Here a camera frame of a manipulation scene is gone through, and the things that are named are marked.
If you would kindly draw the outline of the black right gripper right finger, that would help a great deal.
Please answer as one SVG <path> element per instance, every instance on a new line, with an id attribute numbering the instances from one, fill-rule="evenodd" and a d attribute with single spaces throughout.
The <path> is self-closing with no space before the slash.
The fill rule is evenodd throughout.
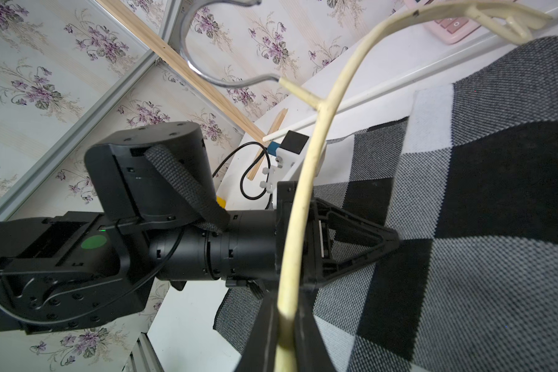
<path id="1" fill-rule="evenodd" d="M 299 372 L 336 372 L 305 291 L 299 292 L 294 318 L 294 350 Z"/>

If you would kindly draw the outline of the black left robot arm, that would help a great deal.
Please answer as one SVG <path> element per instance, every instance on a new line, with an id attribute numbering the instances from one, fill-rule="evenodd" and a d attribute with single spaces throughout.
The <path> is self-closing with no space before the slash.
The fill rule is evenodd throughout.
<path id="1" fill-rule="evenodd" d="M 0 222 L 0 332 L 107 324 L 142 312 L 157 279 L 278 287 L 294 181 L 274 209 L 226 211 L 193 122 L 113 133 L 85 165 L 102 212 Z"/>

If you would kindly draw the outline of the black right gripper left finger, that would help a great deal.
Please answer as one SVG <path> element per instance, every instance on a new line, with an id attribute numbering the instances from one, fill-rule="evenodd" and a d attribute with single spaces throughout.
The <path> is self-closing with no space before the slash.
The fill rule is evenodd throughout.
<path id="1" fill-rule="evenodd" d="M 266 295 L 235 372 L 273 372 L 278 340 L 277 292 Z"/>

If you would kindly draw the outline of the black white checkered scarf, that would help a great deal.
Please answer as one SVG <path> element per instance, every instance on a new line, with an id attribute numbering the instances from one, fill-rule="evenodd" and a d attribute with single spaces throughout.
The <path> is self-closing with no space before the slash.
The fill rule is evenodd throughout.
<path id="1" fill-rule="evenodd" d="M 316 197 L 400 245 L 308 297 L 318 371 L 558 371 L 558 36 L 331 139 Z"/>

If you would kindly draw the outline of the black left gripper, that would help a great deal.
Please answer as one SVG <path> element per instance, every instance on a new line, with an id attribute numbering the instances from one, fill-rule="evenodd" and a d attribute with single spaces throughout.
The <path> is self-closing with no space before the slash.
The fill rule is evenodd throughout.
<path id="1" fill-rule="evenodd" d="M 231 211 L 227 247 L 223 249 L 223 280 L 228 288 L 277 288 L 296 181 L 278 184 L 276 209 Z M 399 235 L 313 198 L 315 218 L 320 222 L 323 244 L 315 272 L 315 286 L 325 286 L 341 277 L 375 264 L 400 247 Z"/>

